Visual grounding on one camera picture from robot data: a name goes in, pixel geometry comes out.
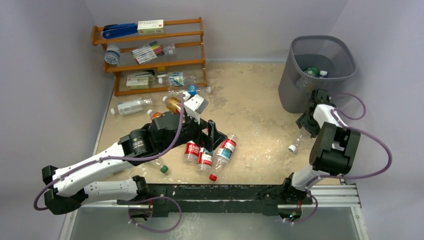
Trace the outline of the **red scenic label bottle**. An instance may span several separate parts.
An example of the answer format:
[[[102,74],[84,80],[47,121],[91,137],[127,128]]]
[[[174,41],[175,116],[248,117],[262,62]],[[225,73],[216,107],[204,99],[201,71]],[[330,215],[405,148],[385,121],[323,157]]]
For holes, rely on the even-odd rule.
[[[230,133],[218,148],[215,155],[213,169],[209,175],[209,180],[216,182],[223,169],[230,163],[231,157],[235,152],[239,136]]]

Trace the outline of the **clear crushed bottle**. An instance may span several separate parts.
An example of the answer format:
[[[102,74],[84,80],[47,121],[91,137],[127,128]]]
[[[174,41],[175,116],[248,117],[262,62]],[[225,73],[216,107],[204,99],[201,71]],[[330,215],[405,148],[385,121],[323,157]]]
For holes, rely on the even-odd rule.
[[[297,154],[298,151],[302,148],[305,141],[311,138],[311,134],[305,130],[301,129],[298,135],[294,138],[293,143],[289,145],[288,151],[292,154]]]

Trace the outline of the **green label tea bottle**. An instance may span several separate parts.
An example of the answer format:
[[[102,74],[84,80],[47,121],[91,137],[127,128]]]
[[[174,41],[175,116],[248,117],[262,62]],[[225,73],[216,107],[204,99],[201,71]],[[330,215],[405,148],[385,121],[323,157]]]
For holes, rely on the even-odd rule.
[[[310,77],[317,78],[317,77],[320,76],[320,71],[316,67],[313,67],[313,66],[306,68],[303,72]]]

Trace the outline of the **clear purple label bottle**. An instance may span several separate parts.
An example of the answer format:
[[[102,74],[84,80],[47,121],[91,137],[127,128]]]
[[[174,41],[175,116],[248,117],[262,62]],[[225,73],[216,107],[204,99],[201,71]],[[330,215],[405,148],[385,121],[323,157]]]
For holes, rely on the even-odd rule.
[[[317,78],[326,78],[327,75],[328,75],[327,71],[319,70],[319,77]],[[296,82],[296,86],[298,88],[312,87],[314,84],[315,84],[314,81],[308,77],[300,77]]]

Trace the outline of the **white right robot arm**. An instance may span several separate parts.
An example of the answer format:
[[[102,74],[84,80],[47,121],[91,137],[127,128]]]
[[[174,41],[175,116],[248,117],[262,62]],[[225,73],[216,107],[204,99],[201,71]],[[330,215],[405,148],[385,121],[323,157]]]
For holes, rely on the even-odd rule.
[[[352,168],[361,134],[347,129],[336,113],[328,92],[311,92],[306,111],[296,120],[300,138],[310,137],[315,142],[308,165],[285,178],[280,196],[288,204],[304,200],[307,191],[325,178],[346,175]]]

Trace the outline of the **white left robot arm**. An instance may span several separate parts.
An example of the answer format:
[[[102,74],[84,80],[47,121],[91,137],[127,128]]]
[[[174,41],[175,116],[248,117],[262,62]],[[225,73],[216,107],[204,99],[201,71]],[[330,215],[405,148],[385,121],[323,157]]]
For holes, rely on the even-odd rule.
[[[167,111],[143,127],[132,130],[106,150],[68,167],[48,165],[42,169],[44,189],[33,207],[54,215],[73,212],[83,205],[107,200],[134,201],[149,199],[148,185],[141,176],[128,180],[101,180],[113,173],[156,160],[171,149],[188,142],[215,150],[227,136],[218,131],[214,121],[196,121],[186,113]]]

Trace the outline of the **red cap scenic bottle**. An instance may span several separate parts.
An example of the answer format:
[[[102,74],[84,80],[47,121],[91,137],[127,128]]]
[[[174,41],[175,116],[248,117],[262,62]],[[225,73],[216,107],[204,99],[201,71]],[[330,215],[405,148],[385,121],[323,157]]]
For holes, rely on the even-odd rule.
[[[200,148],[197,160],[197,167],[200,172],[206,172],[212,167],[213,155],[214,153],[212,151],[208,151],[204,147]]]

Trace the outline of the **red cap water bottle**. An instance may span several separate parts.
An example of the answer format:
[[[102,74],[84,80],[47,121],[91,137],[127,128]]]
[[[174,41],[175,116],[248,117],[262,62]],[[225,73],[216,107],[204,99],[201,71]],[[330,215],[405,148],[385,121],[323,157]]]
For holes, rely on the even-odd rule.
[[[189,141],[186,144],[184,151],[184,159],[186,162],[196,162],[199,158],[200,154],[200,146],[194,143],[193,141]]]

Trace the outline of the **clear bottle blue label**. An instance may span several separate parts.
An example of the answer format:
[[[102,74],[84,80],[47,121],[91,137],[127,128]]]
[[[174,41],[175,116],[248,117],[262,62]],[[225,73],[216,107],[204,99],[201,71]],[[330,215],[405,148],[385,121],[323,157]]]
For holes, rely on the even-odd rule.
[[[212,89],[210,86],[203,86],[198,84],[190,84],[187,86],[173,86],[169,87],[167,92],[171,96],[180,96],[182,95],[185,100],[195,96],[199,93],[211,93]]]

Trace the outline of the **green label water bottle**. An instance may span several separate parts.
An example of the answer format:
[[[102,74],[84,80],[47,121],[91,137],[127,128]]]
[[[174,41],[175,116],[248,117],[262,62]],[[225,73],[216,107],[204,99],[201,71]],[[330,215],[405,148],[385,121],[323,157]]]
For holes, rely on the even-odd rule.
[[[148,164],[159,170],[162,174],[167,174],[169,171],[168,166],[160,158],[151,160],[148,162]]]

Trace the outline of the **orange juice bottle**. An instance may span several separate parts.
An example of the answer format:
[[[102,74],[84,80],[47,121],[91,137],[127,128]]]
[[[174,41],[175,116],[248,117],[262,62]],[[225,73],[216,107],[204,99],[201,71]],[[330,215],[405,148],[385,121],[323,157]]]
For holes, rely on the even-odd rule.
[[[149,116],[149,118],[151,119],[151,120],[153,120],[153,119],[156,119],[156,118],[159,118],[159,117],[161,117],[162,116],[162,112],[159,112],[159,111],[153,111],[152,109],[149,109],[147,112],[147,115]]]

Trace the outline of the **wooden shelf rack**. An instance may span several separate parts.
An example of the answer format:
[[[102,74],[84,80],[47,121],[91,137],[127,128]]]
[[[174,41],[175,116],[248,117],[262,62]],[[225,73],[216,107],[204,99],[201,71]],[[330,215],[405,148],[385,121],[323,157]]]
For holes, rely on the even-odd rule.
[[[103,28],[104,26],[93,26],[90,39],[93,46],[102,46],[104,56],[108,45],[115,45],[120,48],[121,54],[118,64],[111,65],[105,60],[103,62],[104,72],[112,73],[114,76],[113,93],[117,97],[163,92],[168,89],[166,85],[159,84],[155,80],[150,83],[149,88],[129,89],[124,85],[124,82],[131,73],[154,70],[154,77],[156,78],[163,73],[161,68],[164,68],[166,73],[170,73],[181,72],[190,65],[205,67],[204,27],[201,17],[164,21],[164,33],[151,35],[140,35],[137,32],[127,36],[105,39],[102,36]],[[157,41],[163,47],[164,55],[138,64],[131,51],[154,41]]]

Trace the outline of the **green white carton box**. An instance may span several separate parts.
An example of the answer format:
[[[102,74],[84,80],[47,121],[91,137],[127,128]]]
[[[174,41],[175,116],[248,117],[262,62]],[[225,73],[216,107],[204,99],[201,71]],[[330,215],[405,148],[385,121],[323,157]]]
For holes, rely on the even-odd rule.
[[[130,90],[135,89],[148,89],[150,83],[155,81],[153,75],[140,76],[140,77],[127,77],[126,78],[126,87]]]

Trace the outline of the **white red box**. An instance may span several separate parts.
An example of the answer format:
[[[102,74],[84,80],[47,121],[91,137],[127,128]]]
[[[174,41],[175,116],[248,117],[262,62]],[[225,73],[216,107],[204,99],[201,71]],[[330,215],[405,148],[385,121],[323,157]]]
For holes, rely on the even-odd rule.
[[[137,23],[137,32],[139,35],[155,35],[163,34],[164,31],[164,20],[143,20]]]

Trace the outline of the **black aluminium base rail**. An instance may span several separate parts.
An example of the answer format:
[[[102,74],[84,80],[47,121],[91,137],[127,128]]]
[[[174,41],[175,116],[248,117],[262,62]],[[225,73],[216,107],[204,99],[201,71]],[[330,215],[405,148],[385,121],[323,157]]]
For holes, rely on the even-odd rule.
[[[302,207],[350,208],[360,206],[354,185],[316,185],[303,200],[284,200],[283,184],[169,184],[150,183],[148,191],[136,197],[152,203],[153,217],[169,213],[257,213],[264,216],[289,215],[297,204]]]

